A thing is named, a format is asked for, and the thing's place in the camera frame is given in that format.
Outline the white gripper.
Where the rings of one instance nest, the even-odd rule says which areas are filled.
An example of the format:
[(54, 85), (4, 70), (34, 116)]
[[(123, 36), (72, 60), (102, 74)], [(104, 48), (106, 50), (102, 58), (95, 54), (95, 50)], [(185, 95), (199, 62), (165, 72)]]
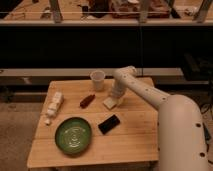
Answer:
[(115, 102), (117, 106), (123, 103), (123, 96), (125, 94), (125, 87), (115, 81), (110, 89), (109, 97)]

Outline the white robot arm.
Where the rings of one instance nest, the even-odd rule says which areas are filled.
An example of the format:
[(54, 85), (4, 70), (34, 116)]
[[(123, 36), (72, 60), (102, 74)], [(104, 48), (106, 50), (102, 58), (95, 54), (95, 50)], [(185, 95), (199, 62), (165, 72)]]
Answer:
[(158, 112), (159, 171), (209, 171), (202, 114), (191, 98), (161, 91), (136, 78), (133, 66), (116, 69), (111, 97), (121, 98), (126, 89)]

